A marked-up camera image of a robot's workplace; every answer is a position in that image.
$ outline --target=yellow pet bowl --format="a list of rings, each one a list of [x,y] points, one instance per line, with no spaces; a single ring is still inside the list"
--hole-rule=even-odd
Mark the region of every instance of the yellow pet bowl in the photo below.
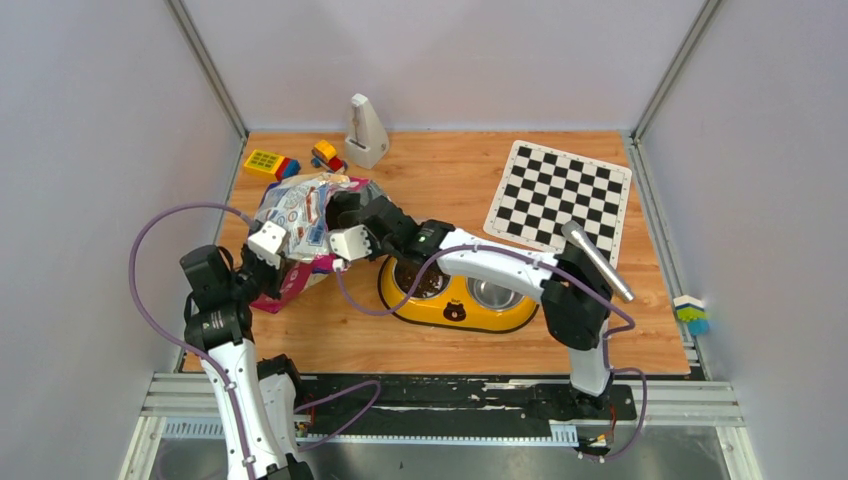
[[[380,268],[377,291],[386,307],[400,303],[417,271],[398,266],[389,257]],[[395,312],[399,319],[418,325],[458,328],[486,333],[509,333],[527,325],[539,306],[499,285],[466,277],[427,272],[416,295]]]

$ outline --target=yellow toy block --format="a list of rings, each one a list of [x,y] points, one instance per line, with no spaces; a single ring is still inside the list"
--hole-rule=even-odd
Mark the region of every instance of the yellow toy block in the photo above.
[[[330,145],[330,142],[321,140],[312,147],[312,155],[320,158],[324,162],[329,162],[331,158],[338,154],[336,153],[336,147]]]
[[[251,175],[262,177],[271,182],[277,180],[277,169],[283,164],[286,157],[276,153],[254,150],[244,162],[244,171]]]

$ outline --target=white wall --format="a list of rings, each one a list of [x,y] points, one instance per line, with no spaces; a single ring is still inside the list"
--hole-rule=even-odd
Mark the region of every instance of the white wall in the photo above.
[[[844,478],[848,3],[732,0],[645,146],[765,478]]]
[[[633,127],[702,0],[186,0],[250,129]]]
[[[7,2],[0,14],[3,478],[114,478],[154,369],[176,350],[135,311],[138,229],[223,200],[239,141],[162,1]],[[163,224],[142,295],[181,331],[177,259],[218,216]]]

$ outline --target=metal rod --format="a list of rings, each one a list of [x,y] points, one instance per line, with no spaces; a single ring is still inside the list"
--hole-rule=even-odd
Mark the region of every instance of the metal rod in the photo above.
[[[657,111],[665,101],[668,93],[671,91],[671,88],[676,83],[681,70],[689,61],[692,51],[698,45],[698,42],[701,40],[704,31],[706,31],[707,27],[710,25],[713,17],[715,16],[716,10],[719,5],[721,5],[722,1],[723,0],[706,0],[704,2],[701,10],[698,12],[698,15],[695,17],[695,21],[686,33],[683,43],[681,43],[680,48],[677,49],[677,53],[675,53],[674,59],[671,61],[671,65],[668,66],[668,70],[666,70],[665,75],[663,75],[662,80],[660,80],[660,84],[657,86],[656,91],[654,91],[654,95],[648,102],[648,106],[645,107],[645,111],[642,112],[642,116],[639,118],[639,122],[633,130],[634,140],[641,140],[645,135],[645,132],[648,130],[648,127],[651,126],[651,123],[657,115]]]
[[[191,48],[200,69],[209,81],[209,86],[212,87],[212,91],[215,93],[215,96],[221,103],[221,107],[227,114],[227,118],[229,118],[230,123],[232,123],[233,128],[236,132],[238,132],[242,141],[245,141],[248,134],[247,127],[245,127],[244,121],[242,120],[230,93],[224,86],[224,82],[221,80],[221,75],[215,68],[215,64],[212,62],[212,57],[209,56],[209,52],[206,50],[206,46],[203,44],[203,40],[200,38],[200,33],[198,33],[194,22],[191,20],[191,15],[188,13],[188,9],[183,3],[183,0],[165,0],[165,4],[168,5],[171,10],[171,14],[174,16],[174,20],[177,22],[177,26],[179,26],[180,30],[183,32],[186,42]]]
[[[621,275],[612,268],[606,257],[598,250],[598,247],[586,236],[586,232],[583,231],[579,223],[574,220],[565,222],[565,225],[562,226],[562,235],[572,245],[586,252],[589,260],[598,267],[598,271],[601,272],[601,275],[610,283],[612,289],[625,303],[630,303],[636,298],[633,295],[633,290],[630,289],[630,285],[627,285],[627,282],[621,278]]]

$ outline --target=plastic bag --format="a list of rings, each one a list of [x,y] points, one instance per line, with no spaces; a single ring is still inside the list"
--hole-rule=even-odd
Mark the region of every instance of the plastic bag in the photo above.
[[[263,295],[251,306],[277,313],[300,292],[333,271],[336,257],[327,243],[325,215],[330,198],[341,191],[359,192],[362,205],[384,195],[380,187],[366,178],[331,173],[298,175],[268,187],[254,218],[274,222],[289,232],[283,253],[297,263],[283,279],[279,300]]]

